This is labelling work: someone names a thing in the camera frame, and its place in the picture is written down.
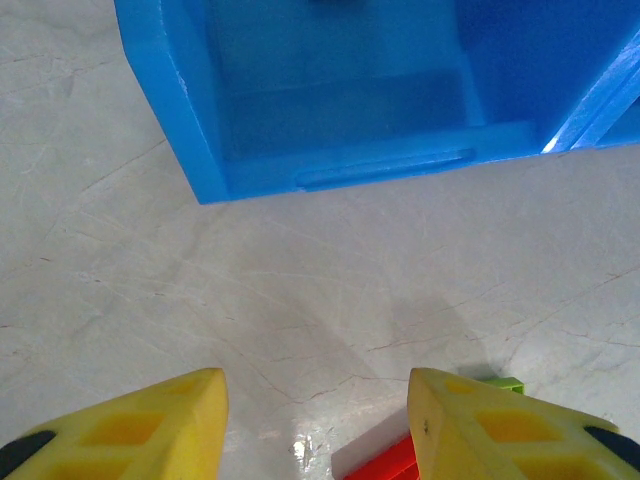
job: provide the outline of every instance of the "green block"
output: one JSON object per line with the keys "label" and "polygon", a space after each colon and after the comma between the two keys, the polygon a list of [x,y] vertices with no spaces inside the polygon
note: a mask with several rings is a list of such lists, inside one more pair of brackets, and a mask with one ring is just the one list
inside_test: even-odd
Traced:
{"label": "green block", "polygon": [[504,390],[511,390],[512,392],[521,393],[524,395],[524,383],[522,383],[515,377],[490,378],[489,380],[483,380],[482,382],[493,385],[494,387],[502,388]]}

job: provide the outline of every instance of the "red toy block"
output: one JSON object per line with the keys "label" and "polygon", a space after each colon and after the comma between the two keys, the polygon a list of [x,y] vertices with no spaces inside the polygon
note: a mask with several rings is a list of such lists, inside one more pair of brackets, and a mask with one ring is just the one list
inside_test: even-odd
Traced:
{"label": "red toy block", "polygon": [[419,480],[413,440],[408,435],[344,480]]}

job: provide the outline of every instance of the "blue container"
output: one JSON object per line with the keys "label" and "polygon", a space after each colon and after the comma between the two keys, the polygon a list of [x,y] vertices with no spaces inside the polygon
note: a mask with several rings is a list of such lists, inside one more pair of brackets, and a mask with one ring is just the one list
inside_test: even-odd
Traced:
{"label": "blue container", "polygon": [[201,203],[604,146],[618,119],[624,141],[640,138],[629,109],[638,0],[116,0],[116,10]]}

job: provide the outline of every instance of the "yellow plastic part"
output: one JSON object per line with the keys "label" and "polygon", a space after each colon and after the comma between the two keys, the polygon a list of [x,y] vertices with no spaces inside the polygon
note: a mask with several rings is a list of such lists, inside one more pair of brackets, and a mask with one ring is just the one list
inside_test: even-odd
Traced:
{"label": "yellow plastic part", "polygon": [[440,370],[409,381],[422,480],[612,480],[638,473],[584,431],[597,417]]}
{"label": "yellow plastic part", "polygon": [[60,417],[7,480],[211,480],[227,423],[224,373],[199,370]]}

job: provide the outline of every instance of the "marble floor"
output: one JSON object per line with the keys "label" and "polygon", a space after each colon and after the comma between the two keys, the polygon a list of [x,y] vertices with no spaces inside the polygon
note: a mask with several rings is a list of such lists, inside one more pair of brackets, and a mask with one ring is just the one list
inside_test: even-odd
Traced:
{"label": "marble floor", "polygon": [[344,474],[406,430],[416,366],[639,439],[639,157],[199,206],[111,0],[0,0],[0,441],[205,366],[223,479]]}

